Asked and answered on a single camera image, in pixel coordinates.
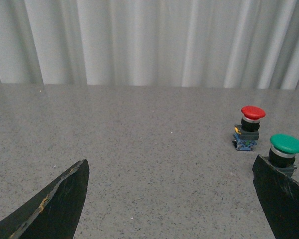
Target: white curtain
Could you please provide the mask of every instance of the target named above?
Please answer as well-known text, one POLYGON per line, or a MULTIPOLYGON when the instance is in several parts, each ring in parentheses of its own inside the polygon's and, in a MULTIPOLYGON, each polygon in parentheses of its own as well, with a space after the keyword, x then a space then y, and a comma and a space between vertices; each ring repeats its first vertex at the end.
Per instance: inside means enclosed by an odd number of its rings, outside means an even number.
POLYGON ((0 0, 0 82, 299 89, 299 0, 0 0))

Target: silver ring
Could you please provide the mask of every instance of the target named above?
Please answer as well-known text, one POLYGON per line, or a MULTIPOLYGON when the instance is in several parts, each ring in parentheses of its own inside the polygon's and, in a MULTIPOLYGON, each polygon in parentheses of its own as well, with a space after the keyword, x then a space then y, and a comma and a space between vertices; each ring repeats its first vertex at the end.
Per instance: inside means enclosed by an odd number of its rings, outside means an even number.
POLYGON ((283 158, 293 158, 295 157, 295 154, 289 154, 289 153, 282 153, 278 149, 276 149, 273 145, 271 145, 271 151, 275 153, 276 155, 283 157, 283 158))
POLYGON ((243 115, 243 120, 246 121, 246 122, 249 122, 249 123, 259 123, 260 122, 260 119, 249 119, 247 117, 245 117, 245 115, 243 115))

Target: red button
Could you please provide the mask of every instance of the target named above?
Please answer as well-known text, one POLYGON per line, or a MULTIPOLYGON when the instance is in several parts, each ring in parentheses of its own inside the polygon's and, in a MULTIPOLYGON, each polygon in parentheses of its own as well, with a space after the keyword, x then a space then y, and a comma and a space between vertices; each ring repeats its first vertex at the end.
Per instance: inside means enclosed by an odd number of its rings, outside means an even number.
POLYGON ((244 106, 241 108, 241 112, 244 114, 246 118, 251 120, 259 120, 266 116, 266 112, 256 106, 244 106))

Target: table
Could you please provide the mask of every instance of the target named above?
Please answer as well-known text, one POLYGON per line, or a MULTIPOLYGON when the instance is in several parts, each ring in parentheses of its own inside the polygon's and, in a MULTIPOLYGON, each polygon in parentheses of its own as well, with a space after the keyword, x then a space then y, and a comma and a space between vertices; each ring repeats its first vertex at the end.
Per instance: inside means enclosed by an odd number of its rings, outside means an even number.
POLYGON ((276 133, 299 139, 299 91, 0 84, 0 220, 87 159, 76 239, 273 239, 252 165, 276 133), (255 152, 231 142, 245 105, 255 152))

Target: curtain fold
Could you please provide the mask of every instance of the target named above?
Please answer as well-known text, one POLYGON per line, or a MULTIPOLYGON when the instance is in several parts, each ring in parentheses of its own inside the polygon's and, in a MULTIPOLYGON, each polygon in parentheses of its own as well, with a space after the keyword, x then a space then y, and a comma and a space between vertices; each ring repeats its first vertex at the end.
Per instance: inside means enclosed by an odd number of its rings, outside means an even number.
POLYGON ((0 0, 0 82, 299 89, 299 0, 0 0))

